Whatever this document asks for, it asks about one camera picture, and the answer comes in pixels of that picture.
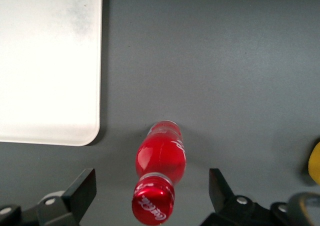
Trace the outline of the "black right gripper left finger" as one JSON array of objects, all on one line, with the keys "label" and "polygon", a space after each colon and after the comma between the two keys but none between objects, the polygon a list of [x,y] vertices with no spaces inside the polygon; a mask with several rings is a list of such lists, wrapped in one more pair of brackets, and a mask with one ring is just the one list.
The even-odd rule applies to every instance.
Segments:
[{"label": "black right gripper left finger", "polygon": [[22,210],[16,204],[0,206],[2,226],[79,226],[97,194],[96,171],[84,169],[62,191],[44,196],[35,206]]}]

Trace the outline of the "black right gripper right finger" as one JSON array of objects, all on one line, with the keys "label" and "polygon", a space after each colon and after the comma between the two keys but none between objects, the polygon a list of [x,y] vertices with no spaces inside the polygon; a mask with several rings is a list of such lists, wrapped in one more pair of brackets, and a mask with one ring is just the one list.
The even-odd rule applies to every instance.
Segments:
[{"label": "black right gripper right finger", "polygon": [[208,192],[213,212],[202,226],[294,226],[287,203],[265,208],[247,196],[236,195],[218,168],[209,169]]}]

